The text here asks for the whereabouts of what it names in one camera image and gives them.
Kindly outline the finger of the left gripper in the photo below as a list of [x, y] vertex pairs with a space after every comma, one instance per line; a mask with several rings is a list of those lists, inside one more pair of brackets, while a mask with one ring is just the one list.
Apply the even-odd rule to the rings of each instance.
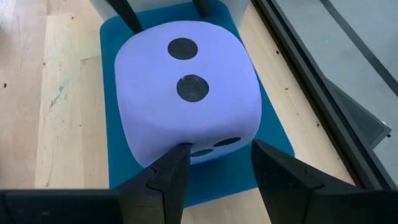
[[122, 20], [134, 33], [137, 34], [143, 31], [136, 13], [127, 0], [106, 0], [106, 2], [113, 8], [113, 10], [122, 18]]
[[192, 2], [200, 17], [206, 17], [211, 14], [209, 0], [192, 0]]

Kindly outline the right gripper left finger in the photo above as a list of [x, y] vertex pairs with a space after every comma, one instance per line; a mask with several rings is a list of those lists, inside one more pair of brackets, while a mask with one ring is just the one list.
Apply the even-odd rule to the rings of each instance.
[[175, 146], [118, 186], [124, 223], [181, 223], [191, 147]]

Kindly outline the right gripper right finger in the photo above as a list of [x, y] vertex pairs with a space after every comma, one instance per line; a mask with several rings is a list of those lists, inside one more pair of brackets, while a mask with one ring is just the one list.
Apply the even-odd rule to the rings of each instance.
[[261, 140], [252, 141], [251, 161], [271, 222], [305, 223], [312, 192], [324, 186], [309, 165]]

